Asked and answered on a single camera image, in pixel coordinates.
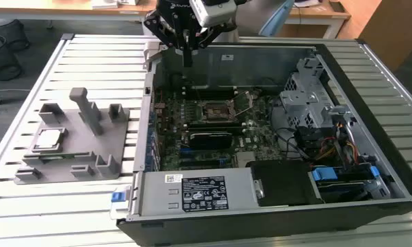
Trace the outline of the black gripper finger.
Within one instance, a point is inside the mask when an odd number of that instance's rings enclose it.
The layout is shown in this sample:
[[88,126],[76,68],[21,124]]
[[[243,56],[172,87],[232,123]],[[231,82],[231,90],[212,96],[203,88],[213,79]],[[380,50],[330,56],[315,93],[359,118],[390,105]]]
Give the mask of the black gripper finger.
[[169,48],[181,51],[183,65],[188,67],[188,44],[181,17],[179,11],[155,9],[145,17],[145,27]]
[[199,24],[192,24],[188,31],[188,67],[192,67],[193,59],[192,52],[200,48],[207,48],[217,36],[227,32],[227,24],[219,24],[200,31]]

